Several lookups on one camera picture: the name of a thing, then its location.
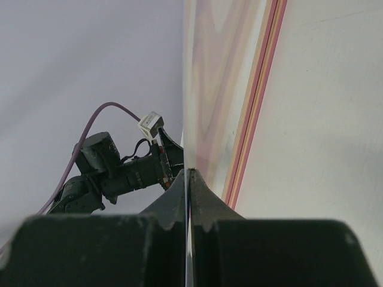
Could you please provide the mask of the clear acrylic sheet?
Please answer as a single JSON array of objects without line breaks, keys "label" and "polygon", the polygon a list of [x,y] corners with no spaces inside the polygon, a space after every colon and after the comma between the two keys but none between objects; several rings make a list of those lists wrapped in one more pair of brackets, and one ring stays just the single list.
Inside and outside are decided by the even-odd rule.
[{"label": "clear acrylic sheet", "polygon": [[198,170],[220,199],[266,2],[184,2],[185,168]]}]

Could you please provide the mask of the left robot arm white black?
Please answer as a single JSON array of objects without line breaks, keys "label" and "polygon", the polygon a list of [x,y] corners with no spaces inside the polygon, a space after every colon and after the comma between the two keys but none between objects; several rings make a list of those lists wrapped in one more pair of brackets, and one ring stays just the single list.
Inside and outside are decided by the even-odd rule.
[{"label": "left robot arm white black", "polygon": [[103,199],[116,204],[119,196],[156,184],[167,190],[184,167],[183,148],[163,128],[159,137],[143,157],[121,157],[108,132],[86,138],[75,161],[80,175],[64,183],[49,213],[91,214],[105,208]]}]

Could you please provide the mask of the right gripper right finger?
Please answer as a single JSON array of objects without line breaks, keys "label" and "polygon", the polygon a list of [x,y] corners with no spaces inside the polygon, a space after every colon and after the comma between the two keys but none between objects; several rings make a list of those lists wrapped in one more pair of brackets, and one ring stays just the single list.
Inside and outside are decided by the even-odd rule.
[{"label": "right gripper right finger", "polygon": [[189,170],[195,286],[377,286],[357,237],[332,219],[245,219]]}]

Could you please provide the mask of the pink picture frame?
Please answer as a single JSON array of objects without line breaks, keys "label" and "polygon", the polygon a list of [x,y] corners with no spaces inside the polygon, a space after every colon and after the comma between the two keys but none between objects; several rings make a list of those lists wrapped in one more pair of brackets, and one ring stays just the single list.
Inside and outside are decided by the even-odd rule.
[{"label": "pink picture frame", "polygon": [[287,1],[267,1],[266,19],[262,22],[256,53],[234,141],[232,159],[221,199],[232,209],[238,200],[260,108],[281,30]]}]

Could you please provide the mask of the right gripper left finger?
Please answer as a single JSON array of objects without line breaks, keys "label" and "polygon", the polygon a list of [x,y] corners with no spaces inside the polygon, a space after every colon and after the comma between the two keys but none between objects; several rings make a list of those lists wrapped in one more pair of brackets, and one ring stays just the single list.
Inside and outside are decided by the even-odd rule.
[{"label": "right gripper left finger", "polygon": [[184,172],[136,215],[28,218],[1,259],[2,286],[185,286]]}]

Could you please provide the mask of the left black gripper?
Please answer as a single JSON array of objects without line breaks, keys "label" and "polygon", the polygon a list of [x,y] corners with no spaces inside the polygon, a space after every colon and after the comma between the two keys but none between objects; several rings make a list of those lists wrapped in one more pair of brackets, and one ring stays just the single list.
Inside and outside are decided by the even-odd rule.
[{"label": "left black gripper", "polygon": [[171,167],[184,165],[183,148],[170,138],[163,127],[160,127],[158,132],[162,147],[151,145],[147,155],[143,157],[132,155],[125,158],[125,160],[129,160],[125,163],[125,175],[129,191],[144,189],[156,184],[159,184],[166,191],[173,181],[168,162]]}]

